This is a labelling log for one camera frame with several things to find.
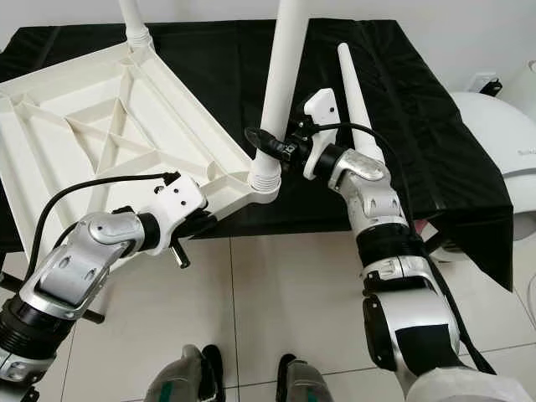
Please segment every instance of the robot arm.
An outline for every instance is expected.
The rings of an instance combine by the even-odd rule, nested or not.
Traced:
[[[110,266],[121,257],[145,251],[157,255],[172,247],[189,264],[177,236],[188,217],[207,200],[188,176],[157,188],[154,202],[141,213],[88,214],[66,245],[54,249],[0,313],[0,400],[36,400],[38,382],[56,350],[104,286]]]
[[[456,320],[456,305],[445,294],[450,292],[441,274],[432,270],[413,222],[405,218],[389,170],[371,157],[334,145],[334,135],[331,140],[315,138],[319,129],[337,126],[318,125],[337,110],[329,91],[315,95],[322,93],[329,102],[312,97],[317,107],[309,103],[312,114],[284,142],[261,129],[246,129],[245,135],[261,151],[303,169],[305,178],[311,179],[312,171],[344,198],[363,263],[363,315],[371,359],[395,373],[407,400],[472,400],[476,395],[475,400],[530,401],[515,381],[472,370],[458,359],[458,325],[463,322],[459,314]],[[487,362],[479,363],[492,372]],[[438,384],[443,384],[440,393],[434,392]]]

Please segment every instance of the white bracket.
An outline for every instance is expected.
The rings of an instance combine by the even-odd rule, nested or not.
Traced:
[[[335,94],[331,88],[323,88],[309,99],[303,106],[306,115],[311,116],[313,123],[318,125],[340,123],[338,116]],[[334,144],[337,139],[337,129],[317,132],[312,136],[311,155],[307,159],[303,169],[303,177],[313,180],[313,174],[318,159],[329,144]]]
[[[203,208],[207,203],[198,185],[187,175],[162,188],[155,201],[141,212],[152,214],[160,227],[160,241],[149,255],[158,255],[166,250],[171,243],[173,231],[196,209]]]

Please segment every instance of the black cloth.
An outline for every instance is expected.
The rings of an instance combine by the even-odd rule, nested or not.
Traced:
[[[148,24],[158,54],[250,156],[243,129],[258,126],[274,21]],[[0,54],[0,81],[125,40],[120,24],[21,28]],[[410,181],[415,217],[429,219],[495,281],[512,287],[512,205],[492,160],[395,21],[313,19],[294,104],[335,90],[348,120],[337,45],[347,42],[373,127],[393,144]],[[338,142],[351,145],[351,133]],[[392,157],[386,154],[393,167]],[[399,172],[392,168],[400,190]],[[3,191],[0,245],[19,240]],[[344,202],[324,183],[283,173],[278,199],[249,205],[207,236],[349,229]]]

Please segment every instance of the white wall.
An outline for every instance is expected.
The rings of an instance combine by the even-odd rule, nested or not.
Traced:
[[[277,0],[138,0],[147,21],[274,18]],[[441,82],[508,80],[536,58],[536,0],[306,0],[317,17],[394,18]],[[120,22],[115,0],[0,0],[0,49],[21,26]]]

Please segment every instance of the white plastic frame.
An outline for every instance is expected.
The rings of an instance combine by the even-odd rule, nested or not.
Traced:
[[[150,46],[103,49],[0,84],[0,176],[26,254],[43,206],[72,184],[124,174],[191,176],[218,219],[270,202],[251,160]],[[52,211],[42,252],[84,214],[150,203],[157,181],[72,193]]]

